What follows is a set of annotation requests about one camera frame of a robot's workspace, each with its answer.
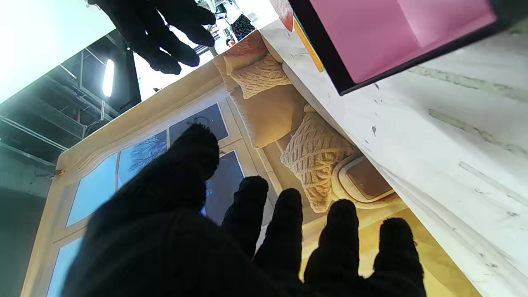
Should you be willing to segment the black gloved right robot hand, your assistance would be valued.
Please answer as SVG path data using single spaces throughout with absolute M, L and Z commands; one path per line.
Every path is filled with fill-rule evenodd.
M 170 26 L 183 32 L 197 45 L 213 47 L 215 40 L 206 25 L 216 23 L 210 10 L 194 0 L 89 0 L 115 25 L 130 49 L 145 59 L 153 70 L 179 75 L 181 64 L 195 67 L 200 58 L 180 41 Z

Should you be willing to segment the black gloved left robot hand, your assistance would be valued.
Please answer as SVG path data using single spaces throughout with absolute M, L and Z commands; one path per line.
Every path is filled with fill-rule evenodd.
M 203 216 L 219 165 L 211 130 L 191 124 L 169 150 L 99 207 L 61 290 L 63 297 L 425 297 L 411 227 L 385 220 L 368 278 L 359 275 L 355 205 L 328 212 L 318 247 L 302 261 L 302 196 L 283 190 L 260 247 L 267 181 L 245 177 L 221 225 Z

